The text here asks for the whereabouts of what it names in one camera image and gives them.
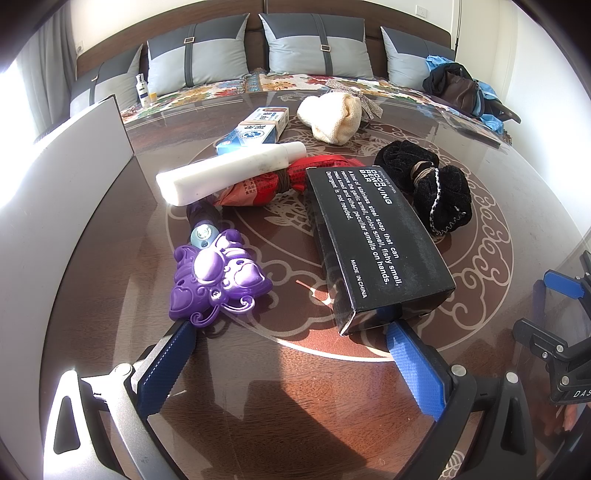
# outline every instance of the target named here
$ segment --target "gray pillow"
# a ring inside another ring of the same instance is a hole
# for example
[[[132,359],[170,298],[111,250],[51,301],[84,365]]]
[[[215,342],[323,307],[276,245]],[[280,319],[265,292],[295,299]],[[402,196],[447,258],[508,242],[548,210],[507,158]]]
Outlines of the gray pillow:
[[[363,18],[259,14],[273,73],[373,80]]]
[[[141,52],[141,46],[131,48],[78,78],[72,86],[70,116],[110,95],[115,95],[120,110],[135,105],[138,102],[135,76],[139,73]]]
[[[150,38],[150,93],[160,96],[248,74],[244,52],[248,15],[215,18]]]
[[[409,33],[382,27],[388,57],[388,79],[391,83],[424,91],[423,80],[429,76],[425,59],[429,55],[456,59],[456,53],[435,42]]]

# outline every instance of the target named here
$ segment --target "black box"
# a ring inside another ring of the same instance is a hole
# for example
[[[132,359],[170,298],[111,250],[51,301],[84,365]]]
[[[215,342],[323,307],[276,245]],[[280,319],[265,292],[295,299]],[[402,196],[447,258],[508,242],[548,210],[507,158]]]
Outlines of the black box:
[[[306,183],[341,335],[429,313],[451,295],[439,250],[382,168],[308,168]]]

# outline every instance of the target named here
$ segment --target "floral bedspread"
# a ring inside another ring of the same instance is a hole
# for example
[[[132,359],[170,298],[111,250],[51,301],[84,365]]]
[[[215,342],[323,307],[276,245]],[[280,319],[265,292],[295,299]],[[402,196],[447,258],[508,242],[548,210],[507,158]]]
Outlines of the floral bedspread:
[[[241,93],[273,92],[281,90],[328,91],[329,88],[324,84],[326,83],[326,80],[331,78],[338,80],[349,87],[359,89],[365,95],[396,98],[403,102],[412,103],[416,108],[422,109],[426,115],[429,115],[430,113],[424,106],[435,107],[442,113],[448,123],[455,128],[468,129],[489,137],[494,141],[498,142],[499,140],[503,140],[509,145],[511,144],[511,138],[507,134],[505,134],[503,138],[499,138],[481,122],[469,118],[453,108],[437,103],[417,90],[398,87],[383,79],[361,80],[306,74],[273,75],[266,74],[260,70],[256,70],[252,74],[238,80],[228,80],[193,88],[185,88],[178,92],[163,95],[162,97],[158,97],[156,102],[149,108],[141,108],[141,105],[138,104],[122,111],[121,117],[123,118],[123,122],[127,124],[134,120],[166,111],[180,105],[230,95],[240,95]]]
[[[200,102],[201,100],[208,100],[211,98],[240,95],[246,91],[245,84],[245,79],[238,79],[211,83],[209,85],[200,85],[198,87],[184,88],[178,92],[158,97],[152,106],[148,108],[142,108],[140,104],[129,107],[121,112],[121,118],[123,119],[123,123],[127,124],[138,118],[144,118],[155,113],[170,110],[171,108],[180,105]]]

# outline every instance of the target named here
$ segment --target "curtain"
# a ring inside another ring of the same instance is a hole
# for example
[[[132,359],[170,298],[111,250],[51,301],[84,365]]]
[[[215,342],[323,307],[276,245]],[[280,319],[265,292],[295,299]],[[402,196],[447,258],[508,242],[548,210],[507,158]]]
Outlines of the curtain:
[[[17,65],[36,136],[45,135],[70,118],[76,49],[69,2],[29,39],[17,56]]]

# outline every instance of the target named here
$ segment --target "glass table top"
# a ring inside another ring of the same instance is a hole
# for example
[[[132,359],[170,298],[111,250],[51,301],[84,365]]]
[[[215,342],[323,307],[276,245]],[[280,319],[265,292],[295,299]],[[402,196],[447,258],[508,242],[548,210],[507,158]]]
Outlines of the glass table top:
[[[255,108],[288,106],[281,141],[302,141],[309,155],[372,164],[381,147],[406,139],[466,173],[473,218],[436,241],[457,289],[410,324],[449,364],[474,375],[517,369],[543,470],[560,446],[564,409],[548,403],[544,364],[516,345],[511,328],[526,317],[569,343],[589,336],[580,304],[540,287],[548,269],[581,274],[587,247],[579,230],[534,169],[493,135],[466,131],[429,106],[376,98],[381,119],[342,147],[322,144],[294,116],[302,98],[318,94],[204,100],[126,126],[135,157],[88,223],[54,304],[41,366],[42,425],[63,371],[86,377],[133,363],[171,325],[172,253],[190,227],[184,208],[163,200],[155,175],[215,155],[215,141]],[[149,419],[169,454],[190,479],[393,478],[433,419],[421,414],[392,362],[384,329],[337,334],[302,196],[224,207],[223,225],[243,234],[274,289],[249,316],[221,316],[199,332],[162,411]],[[478,418],[468,422],[459,460]],[[133,478],[131,465],[123,466]]]

